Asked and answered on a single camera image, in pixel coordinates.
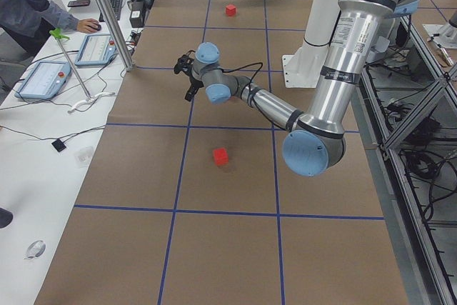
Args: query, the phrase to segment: smartphone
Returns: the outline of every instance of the smartphone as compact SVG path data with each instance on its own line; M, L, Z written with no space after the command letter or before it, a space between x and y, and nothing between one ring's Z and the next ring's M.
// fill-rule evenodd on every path
M68 7L88 6L90 3L91 3L91 0L75 0L75 1L69 1Z

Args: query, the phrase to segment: person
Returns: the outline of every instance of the person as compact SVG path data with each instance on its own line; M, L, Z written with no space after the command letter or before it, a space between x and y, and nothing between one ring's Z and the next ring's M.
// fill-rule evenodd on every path
M96 32L98 21L79 20L51 0L0 0L0 26L27 52L37 55L59 27L87 34Z

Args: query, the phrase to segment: green object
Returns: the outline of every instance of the green object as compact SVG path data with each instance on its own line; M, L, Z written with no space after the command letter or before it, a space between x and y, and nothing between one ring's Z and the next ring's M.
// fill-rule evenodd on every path
M49 33L55 38L55 39L70 39L68 36L64 36L61 33L60 28L55 28L54 30L50 30Z

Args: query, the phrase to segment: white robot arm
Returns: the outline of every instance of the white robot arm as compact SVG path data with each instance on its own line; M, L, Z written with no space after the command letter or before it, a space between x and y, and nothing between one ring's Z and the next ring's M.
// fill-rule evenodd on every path
M239 97L289 131L282 151L290 169L303 176L324 172L344 155L341 121L380 22L390 16L411 14L418 0L339 0L338 5L341 15L308 111L287 104L247 77L224 74L219 66L219 50L209 42L198 47L195 59L185 54L175 66L176 74L183 71L191 80L186 99L190 101L200 87L205 87L214 104Z

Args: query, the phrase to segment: white table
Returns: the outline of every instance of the white table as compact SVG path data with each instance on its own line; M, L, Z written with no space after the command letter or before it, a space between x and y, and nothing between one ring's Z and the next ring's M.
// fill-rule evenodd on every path
M73 9L72 13L80 19L99 17L95 0L90 6ZM132 30L129 14L124 6L119 26L126 39ZM108 32L106 24L101 25L100 32ZM68 36L71 39L65 43L67 51L79 49L85 34L74 32ZM59 46L51 37L36 59L59 52ZM50 60L65 61L63 55ZM80 70L81 77L89 79L99 68ZM118 92L121 74L125 73L123 70L124 65L117 57L100 73L107 83L106 91ZM103 89L104 82L95 76L86 85L95 94ZM62 91L64 93L53 99L57 104L73 105L86 98L74 76ZM115 96L102 97L88 111L72 114L67 113L68 106L49 102L4 109L24 104L11 92L1 106L4 110L0 111L0 126L41 138L60 137L103 126L115 99ZM6 129L0 130L0 207L14 214L12 223L0 229L0 304L34 303L88 169L81 166L75 155L86 147L95 149L101 132L78 135L66 142L67 148L58 153L51 145L53 140L38 141ZM44 254L37 259L24 259L29 245L37 240L46 243Z

